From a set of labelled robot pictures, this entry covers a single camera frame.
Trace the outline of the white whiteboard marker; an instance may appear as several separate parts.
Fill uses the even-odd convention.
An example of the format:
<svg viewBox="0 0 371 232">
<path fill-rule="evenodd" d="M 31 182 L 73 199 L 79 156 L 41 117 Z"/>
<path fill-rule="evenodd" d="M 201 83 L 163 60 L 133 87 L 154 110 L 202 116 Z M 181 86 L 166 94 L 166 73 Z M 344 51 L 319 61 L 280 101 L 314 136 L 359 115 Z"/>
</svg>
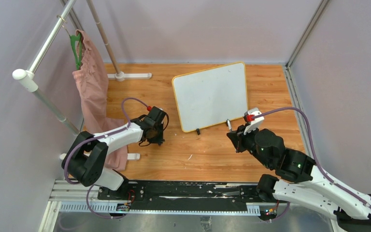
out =
<svg viewBox="0 0 371 232">
<path fill-rule="evenodd" d="M 232 125 L 231 125 L 231 122 L 230 122 L 229 119 L 226 120 L 226 124 L 227 124 L 229 132 L 231 132 L 232 131 Z"/>
</svg>

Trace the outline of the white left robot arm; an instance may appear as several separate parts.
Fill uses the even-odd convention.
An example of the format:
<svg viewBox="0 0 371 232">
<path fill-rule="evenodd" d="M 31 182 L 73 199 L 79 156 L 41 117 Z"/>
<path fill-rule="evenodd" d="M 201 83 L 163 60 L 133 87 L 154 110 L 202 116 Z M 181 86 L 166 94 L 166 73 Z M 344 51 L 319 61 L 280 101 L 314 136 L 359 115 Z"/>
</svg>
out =
<svg viewBox="0 0 371 232">
<path fill-rule="evenodd" d="M 95 134 L 79 133 L 62 160 L 65 175 L 71 175 L 74 184 L 96 185 L 109 189 L 118 200 L 126 198 L 129 189 L 124 183 L 126 178 L 114 168 L 106 167 L 106 159 L 129 144 L 163 144 L 169 116 L 155 106 L 147 110 L 148 114 L 131 119 L 119 128 Z"/>
</svg>

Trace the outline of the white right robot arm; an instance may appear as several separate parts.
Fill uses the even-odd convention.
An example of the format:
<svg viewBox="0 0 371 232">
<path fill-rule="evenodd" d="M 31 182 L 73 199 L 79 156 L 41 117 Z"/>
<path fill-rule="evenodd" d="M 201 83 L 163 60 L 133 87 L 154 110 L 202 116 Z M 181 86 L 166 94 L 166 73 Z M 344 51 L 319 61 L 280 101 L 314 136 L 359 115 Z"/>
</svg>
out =
<svg viewBox="0 0 371 232">
<path fill-rule="evenodd" d="M 319 170 L 301 151 L 286 148 L 282 137 L 268 129 L 245 132 L 245 125 L 227 133 L 237 153 L 249 152 L 275 175 L 263 174 L 257 197 L 285 201 L 319 212 L 347 232 L 371 232 L 371 194 L 351 190 Z"/>
</svg>

